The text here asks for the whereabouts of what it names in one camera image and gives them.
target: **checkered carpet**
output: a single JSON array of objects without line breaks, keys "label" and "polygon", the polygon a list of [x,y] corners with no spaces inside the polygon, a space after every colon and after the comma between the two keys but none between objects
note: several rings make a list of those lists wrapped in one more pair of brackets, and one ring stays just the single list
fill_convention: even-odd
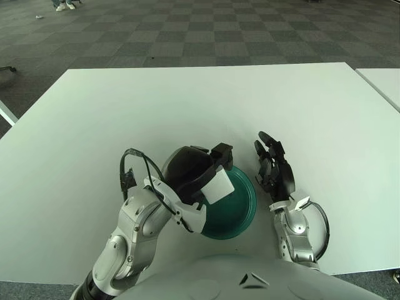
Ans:
[{"label": "checkered carpet", "polygon": [[400,5],[390,0],[83,1],[55,12],[50,0],[0,0],[0,66],[18,69],[0,74],[0,99],[17,117],[68,68],[400,67]]}]

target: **green plate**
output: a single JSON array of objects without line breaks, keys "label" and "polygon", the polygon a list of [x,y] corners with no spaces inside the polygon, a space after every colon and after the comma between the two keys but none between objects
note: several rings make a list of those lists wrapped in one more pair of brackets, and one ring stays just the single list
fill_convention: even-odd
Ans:
[{"label": "green plate", "polygon": [[226,171],[235,190],[214,204],[207,206],[207,221],[202,234],[212,239],[231,239],[249,227],[256,214],[256,192],[249,178],[237,167]]}]

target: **chair leg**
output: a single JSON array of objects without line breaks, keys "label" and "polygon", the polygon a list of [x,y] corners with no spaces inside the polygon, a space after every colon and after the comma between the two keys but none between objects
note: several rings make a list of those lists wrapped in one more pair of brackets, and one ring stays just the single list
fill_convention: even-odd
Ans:
[{"label": "chair leg", "polygon": [[0,67],[0,71],[3,71],[3,70],[10,70],[11,72],[17,71],[17,69],[15,67],[11,67],[11,66]]}]

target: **shoe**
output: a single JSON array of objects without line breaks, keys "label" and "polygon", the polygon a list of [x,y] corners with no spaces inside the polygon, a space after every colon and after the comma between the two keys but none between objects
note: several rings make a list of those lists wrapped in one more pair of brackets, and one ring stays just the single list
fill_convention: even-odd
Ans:
[{"label": "shoe", "polygon": [[400,270],[396,270],[393,273],[393,279],[394,279],[394,281],[396,281],[397,283],[400,284]]},{"label": "shoe", "polygon": [[67,6],[69,7],[69,9],[75,9],[75,5],[73,3],[71,3],[71,4],[67,3]]},{"label": "shoe", "polygon": [[56,8],[56,11],[63,11],[64,9],[66,9],[65,5],[60,3],[60,5]]}]

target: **white sneaker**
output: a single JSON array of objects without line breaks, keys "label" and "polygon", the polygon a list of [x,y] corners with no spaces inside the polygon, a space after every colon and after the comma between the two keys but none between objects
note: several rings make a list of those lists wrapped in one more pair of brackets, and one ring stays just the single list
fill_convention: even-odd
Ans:
[{"label": "white sneaker", "polygon": [[396,281],[397,283],[400,284],[400,269],[399,269],[399,270],[396,270],[396,271],[393,273],[393,279],[394,279],[394,281]]},{"label": "white sneaker", "polygon": [[56,11],[63,11],[64,9],[66,9],[65,5],[60,3],[60,5],[56,8]]},{"label": "white sneaker", "polygon": [[74,4],[68,4],[68,3],[66,3],[67,4],[67,6],[69,7],[69,9],[75,9],[75,5]]}]

